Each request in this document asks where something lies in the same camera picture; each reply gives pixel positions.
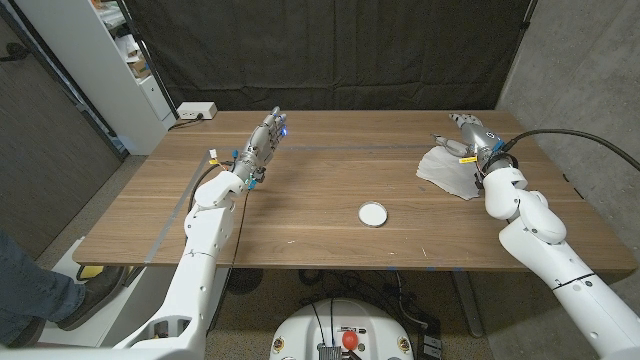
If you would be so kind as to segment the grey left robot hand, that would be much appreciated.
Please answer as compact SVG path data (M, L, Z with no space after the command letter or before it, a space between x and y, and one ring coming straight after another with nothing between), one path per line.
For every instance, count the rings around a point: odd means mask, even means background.
M288 133L286 115L274 107L263 122L255 128L240 155L235 159L231 172L237 175L251 190L262 183L266 165L271 161L279 142Z

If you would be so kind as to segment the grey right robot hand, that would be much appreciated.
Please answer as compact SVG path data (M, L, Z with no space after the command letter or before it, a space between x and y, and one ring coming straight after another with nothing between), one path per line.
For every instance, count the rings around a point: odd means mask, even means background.
M449 117L461 131L462 142L433 134L437 145L443 146L451 155L458 158L476 158L478 170L483 175L500 169L515 167L513 160L501 150L502 139L481 120L471 114L451 113Z

